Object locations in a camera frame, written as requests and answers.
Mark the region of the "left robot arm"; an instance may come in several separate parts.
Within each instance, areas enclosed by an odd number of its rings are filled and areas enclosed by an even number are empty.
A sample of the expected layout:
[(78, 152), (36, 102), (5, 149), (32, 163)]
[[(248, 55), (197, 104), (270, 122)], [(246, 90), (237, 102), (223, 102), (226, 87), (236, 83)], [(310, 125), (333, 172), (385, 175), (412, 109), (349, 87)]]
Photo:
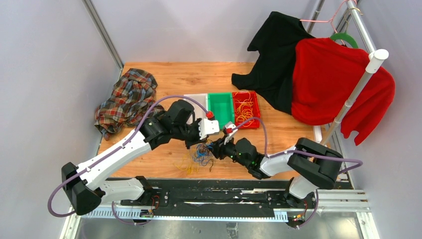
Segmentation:
[(206, 131), (214, 117), (206, 112), (206, 118), (194, 118), (194, 107), (187, 97), (173, 102), (168, 110), (162, 110), (151, 117), (143, 117), (139, 125), (124, 139), (103, 153), (78, 165), (68, 162), (61, 168), (62, 183), (48, 199), (50, 214), (60, 217), (52, 209), (52, 199), (59, 189), (63, 189), (73, 211), (78, 216), (88, 214), (101, 203), (120, 200), (135, 200), (146, 206), (152, 201), (152, 192), (144, 177), (109, 181), (108, 177), (131, 162), (172, 139), (185, 142), (186, 148), (205, 142), (213, 131)]

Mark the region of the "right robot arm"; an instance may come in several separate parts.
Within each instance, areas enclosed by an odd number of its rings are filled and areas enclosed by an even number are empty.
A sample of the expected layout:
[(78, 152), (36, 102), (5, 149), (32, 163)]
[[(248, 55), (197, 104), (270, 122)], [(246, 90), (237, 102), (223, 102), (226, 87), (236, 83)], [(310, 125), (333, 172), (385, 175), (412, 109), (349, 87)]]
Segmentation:
[(298, 207), (305, 197), (316, 189), (333, 189), (340, 173), (343, 156), (326, 146), (307, 138), (300, 138), (286, 151), (264, 155), (245, 138), (225, 142), (223, 138), (211, 144), (211, 153), (217, 159), (230, 158), (244, 166), (256, 179), (267, 179), (281, 172), (296, 171), (284, 194), (290, 207)]

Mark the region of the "white plastic bin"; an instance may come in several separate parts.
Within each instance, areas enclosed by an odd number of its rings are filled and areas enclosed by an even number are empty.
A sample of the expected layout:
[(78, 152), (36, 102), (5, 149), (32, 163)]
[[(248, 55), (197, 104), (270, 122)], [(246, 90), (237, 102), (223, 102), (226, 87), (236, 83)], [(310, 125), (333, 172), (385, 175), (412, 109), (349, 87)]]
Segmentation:
[[(197, 101), (198, 103), (200, 103), (201, 106), (203, 106), (206, 109), (206, 111), (208, 111), (209, 104), (208, 104), (208, 94), (207, 93), (184, 94), (184, 96)], [(196, 113), (205, 113), (206, 112), (200, 106), (198, 106), (196, 103), (193, 103), (189, 99), (186, 99), (186, 101), (190, 102), (194, 106)]]

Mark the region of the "green plastic bin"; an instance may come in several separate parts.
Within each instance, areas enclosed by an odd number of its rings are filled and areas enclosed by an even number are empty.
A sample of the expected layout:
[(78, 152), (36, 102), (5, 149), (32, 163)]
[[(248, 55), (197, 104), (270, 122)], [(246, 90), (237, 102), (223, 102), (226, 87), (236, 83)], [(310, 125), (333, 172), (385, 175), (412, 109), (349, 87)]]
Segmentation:
[(208, 109), (212, 111), (218, 121), (220, 130), (228, 123), (234, 123), (234, 104), (232, 93), (209, 93)]

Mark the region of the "red plastic bin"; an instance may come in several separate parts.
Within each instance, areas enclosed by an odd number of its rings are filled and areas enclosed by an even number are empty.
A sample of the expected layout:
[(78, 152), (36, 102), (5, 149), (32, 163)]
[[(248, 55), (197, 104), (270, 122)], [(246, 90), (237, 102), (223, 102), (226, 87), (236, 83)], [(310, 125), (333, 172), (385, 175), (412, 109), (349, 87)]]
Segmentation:
[(254, 91), (232, 92), (234, 104), (234, 123), (236, 126), (251, 117), (261, 118), (258, 98)]

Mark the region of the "plaid shirt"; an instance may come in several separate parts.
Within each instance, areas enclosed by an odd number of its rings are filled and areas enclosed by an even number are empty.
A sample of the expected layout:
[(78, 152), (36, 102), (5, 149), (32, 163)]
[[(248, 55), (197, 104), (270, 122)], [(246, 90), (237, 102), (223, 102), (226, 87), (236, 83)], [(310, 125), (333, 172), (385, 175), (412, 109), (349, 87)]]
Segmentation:
[(154, 76), (144, 70), (131, 68), (114, 84), (109, 99), (95, 110), (94, 126), (104, 140), (135, 127), (147, 110), (155, 103), (158, 83)]

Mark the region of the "black t-shirt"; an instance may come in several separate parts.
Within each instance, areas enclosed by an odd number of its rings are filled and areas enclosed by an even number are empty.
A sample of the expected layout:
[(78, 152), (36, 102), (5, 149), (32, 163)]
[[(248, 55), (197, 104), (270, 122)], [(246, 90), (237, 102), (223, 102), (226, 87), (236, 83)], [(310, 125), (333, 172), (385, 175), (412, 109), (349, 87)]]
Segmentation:
[(274, 109), (291, 114), (296, 45), (313, 36), (293, 16), (273, 11), (257, 31), (247, 51), (259, 52), (250, 73), (233, 73), (231, 83), (239, 90), (255, 91)]

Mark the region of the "red t-shirt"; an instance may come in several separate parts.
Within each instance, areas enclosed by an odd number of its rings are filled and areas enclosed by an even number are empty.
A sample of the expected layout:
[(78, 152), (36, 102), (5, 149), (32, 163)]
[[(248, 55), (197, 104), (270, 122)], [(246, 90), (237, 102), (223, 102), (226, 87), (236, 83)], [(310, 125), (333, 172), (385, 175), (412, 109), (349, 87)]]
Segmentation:
[[(309, 125), (330, 123), (365, 72), (368, 54), (341, 46), (330, 38), (301, 40), (295, 50), (292, 115)], [(361, 144), (377, 127), (394, 95), (394, 78), (381, 67), (343, 118), (343, 136), (348, 138), (356, 131), (355, 145)]]

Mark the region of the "green hanger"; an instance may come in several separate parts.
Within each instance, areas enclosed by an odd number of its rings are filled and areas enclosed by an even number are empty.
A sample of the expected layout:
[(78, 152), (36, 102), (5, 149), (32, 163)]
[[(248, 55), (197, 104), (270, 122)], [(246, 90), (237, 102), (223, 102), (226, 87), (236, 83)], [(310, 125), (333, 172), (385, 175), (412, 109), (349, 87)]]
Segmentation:
[(352, 36), (350, 36), (349, 34), (347, 34), (345, 32), (335, 33), (330, 37), (330, 39), (333, 40), (333, 41), (342, 40), (342, 41), (347, 42), (352, 48), (355, 48), (355, 49), (359, 48), (356, 40)]

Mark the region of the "pink hanger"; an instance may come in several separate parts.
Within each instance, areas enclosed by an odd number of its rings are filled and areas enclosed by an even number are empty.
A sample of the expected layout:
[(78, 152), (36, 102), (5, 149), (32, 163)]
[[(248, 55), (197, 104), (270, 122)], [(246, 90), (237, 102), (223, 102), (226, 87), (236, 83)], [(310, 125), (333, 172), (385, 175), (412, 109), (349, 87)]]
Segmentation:
[(327, 24), (336, 33), (338, 23), (349, 21), (355, 13), (363, 16), (358, 3), (358, 0), (316, 0), (311, 17), (300, 21), (306, 25), (306, 31), (309, 34), (318, 24)]

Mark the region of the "white clothes rack pole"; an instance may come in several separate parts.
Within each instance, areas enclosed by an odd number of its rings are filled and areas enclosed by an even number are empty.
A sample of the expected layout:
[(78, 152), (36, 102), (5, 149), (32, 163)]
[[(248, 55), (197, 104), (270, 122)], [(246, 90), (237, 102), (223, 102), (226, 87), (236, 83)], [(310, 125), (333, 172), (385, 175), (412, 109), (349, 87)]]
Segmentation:
[(322, 137), (320, 144), (326, 145), (328, 143), (329, 139), (333, 136), (335, 130), (340, 126), (344, 117), (349, 112), (364, 87), (367, 85), (372, 76), (380, 69), (384, 61), (388, 59), (389, 51), (386, 49), (378, 49), (374, 52), (371, 52), (368, 57), (369, 63), (365, 67), (363, 75), (361, 76), (348, 99), (344, 102), (344, 105), (342, 106), (338, 115), (334, 118), (333, 122), (329, 126), (328, 131), (326, 131), (325, 135)]

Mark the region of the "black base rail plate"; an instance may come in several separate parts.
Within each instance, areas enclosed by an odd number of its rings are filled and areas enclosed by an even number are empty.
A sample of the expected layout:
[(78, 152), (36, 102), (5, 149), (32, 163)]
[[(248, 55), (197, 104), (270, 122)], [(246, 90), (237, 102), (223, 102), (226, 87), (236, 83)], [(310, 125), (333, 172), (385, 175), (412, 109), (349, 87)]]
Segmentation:
[(285, 180), (149, 179), (151, 190), (137, 200), (116, 200), (121, 219), (141, 219), (154, 213), (156, 219), (228, 219), (287, 221), (284, 213), (309, 213), (315, 207), (314, 193), (303, 200), (287, 196)]

